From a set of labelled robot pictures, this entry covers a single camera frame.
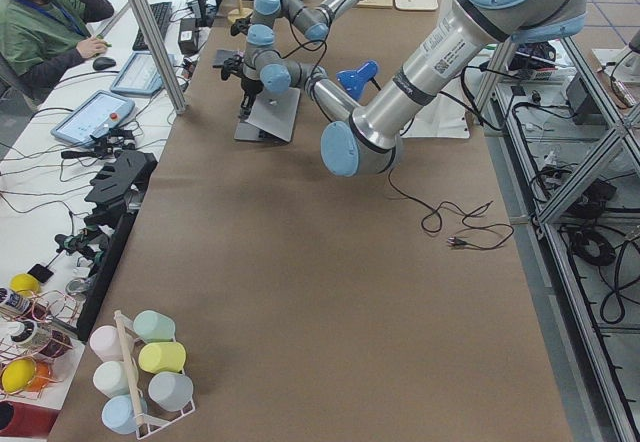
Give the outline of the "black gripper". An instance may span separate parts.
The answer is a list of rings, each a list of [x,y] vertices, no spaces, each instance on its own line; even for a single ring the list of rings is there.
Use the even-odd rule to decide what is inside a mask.
[[[263,83],[260,80],[259,73],[254,69],[243,69],[241,88],[244,91],[244,95],[240,105],[240,114],[250,115],[256,95],[263,90]]]

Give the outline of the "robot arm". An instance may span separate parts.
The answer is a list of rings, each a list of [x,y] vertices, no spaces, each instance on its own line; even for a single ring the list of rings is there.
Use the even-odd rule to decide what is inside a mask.
[[[249,117],[262,91],[302,88],[329,117],[321,136],[321,156],[337,176],[383,173],[399,159],[401,129],[486,45],[542,42],[580,32],[586,0],[452,0],[450,11],[381,91],[366,105],[337,86],[323,68],[288,61],[275,49],[274,23],[284,18],[308,40],[326,40],[334,21],[363,0],[254,0],[244,21],[246,48],[226,62],[222,76],[236,74]]]
[[[335,20],[361,1],[324,0],[307,6],[304,0],[254,0],[250,25],[272,29],[278,18],[284,18],[308,41],[323,41]]]

